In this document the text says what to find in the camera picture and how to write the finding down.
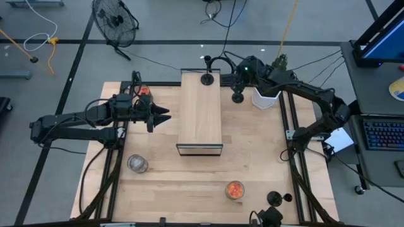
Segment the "wooden table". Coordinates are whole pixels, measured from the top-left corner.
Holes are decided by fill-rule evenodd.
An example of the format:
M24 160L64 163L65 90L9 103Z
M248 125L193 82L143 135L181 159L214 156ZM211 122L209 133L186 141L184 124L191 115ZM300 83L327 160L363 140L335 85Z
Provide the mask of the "wooden table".
M119 86L120 82L106 82L101 97L109 98L118 93ZM170 223L248 223L252 210L269 208L268 192L275 190L294 196L289 165L279 158L286 148L279 102L267 110L259 110L251 102L252 88L244 91L245 99L241 104L232 101L230 88L220 88L222 155L179 156L175 144L179 131L180 87L150 89L155 103L170 109L172 118L155 128L152 134L147 133L143 123L129 124L113 221L158 222L160 217L166 217ZM285 101L290 116L287 98ZM300 126L315 121L309 100L295 96L295 106ZM101 147L98 142L89 143L83 169ZM309 148L323 151L319 142L311 142ZM127 167L132 154L140 154L148 160L146 173L137 174ZM104 151L86 175L83 207L99 190L105 155ZM308 151L305 156L314 195L331 217L338 219L324 158ZM245 194L239 201L230 201L224 193L225 186L233 180L245 186ZM79 215L78 192L71 217ZM305 217L309 220L306 198L301 194ZM104 201L102 217L108 203ZM294 200L283 202L277 209L283 214L283 224L299 223Z

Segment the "white paper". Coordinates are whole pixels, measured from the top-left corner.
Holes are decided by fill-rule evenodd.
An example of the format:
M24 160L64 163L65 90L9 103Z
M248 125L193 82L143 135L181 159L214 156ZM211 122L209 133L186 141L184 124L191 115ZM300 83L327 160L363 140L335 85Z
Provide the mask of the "white paper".
M344 128L335 129L326 142L334 147L336 153L354 143Z

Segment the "white cable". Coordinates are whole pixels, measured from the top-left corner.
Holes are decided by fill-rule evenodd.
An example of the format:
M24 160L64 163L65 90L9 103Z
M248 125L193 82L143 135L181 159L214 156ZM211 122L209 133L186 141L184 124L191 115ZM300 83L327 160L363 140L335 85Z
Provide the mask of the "white cable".
M32 52L32 51L36 51L36 50L38 50L39 48L41 48L43 45L45 45L45 44L48 42L48 40L50 40L50 39L56 34L56 31L57 31L57 24L56 24L55 22L53 22L53 21L51 21L51 20L49 20L49 19L43 17L43 16L40 15L39 13L37 13L37 12L32 8L32 6L31 6L31 4L28 2L28 0L25 0L25 2L28 4L28 6L30 7L30 9L31 9L36 15L40 16L42 19L44 19L44 20L46 20L46 21L49 21L49 22L51 22L52 24L55 25L55 32L54 32L51 36L49 36L49 34L47 34L47 33L37 33L37 34L32 35L31 37L27 38L27 39L24 41L24 44L23 44L24 49L25 49L26 51ZM45 40L45 41L43 42L43 44L39 45L37 48L34 48L34 49L32 49L32 50L28 50L27 47L25 46L25 45L27 44L27 42L28 42L31 38L36 37L36 36L38 36L38 35L46 35L46 36L47 36L47 40Z

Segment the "cart wheel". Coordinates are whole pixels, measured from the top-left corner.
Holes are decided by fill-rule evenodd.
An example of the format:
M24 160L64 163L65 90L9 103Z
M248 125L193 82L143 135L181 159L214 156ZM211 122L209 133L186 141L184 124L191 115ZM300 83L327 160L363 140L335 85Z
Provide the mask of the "cart wheel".
M358 186L355 186L355 192L358 195L363 195L365 193L365 190L362 188L362 186L358 185Z
M8 106L7 106L7 111L10 112L12 110L13 110L13 106L12 106L12 104L9 103Z

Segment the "metal stand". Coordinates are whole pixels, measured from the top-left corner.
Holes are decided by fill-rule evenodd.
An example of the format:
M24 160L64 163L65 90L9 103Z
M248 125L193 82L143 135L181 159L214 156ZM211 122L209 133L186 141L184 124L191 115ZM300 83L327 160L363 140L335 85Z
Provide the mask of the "metal stand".
M64 6L63 0L28 0L30 4L59 4L60 6ZM10 4L11 7L16 8L25 8L27 3L25 0L10 0L6 1L6 3Z
M17 70L0 70L0 79L31 79L31 72Z

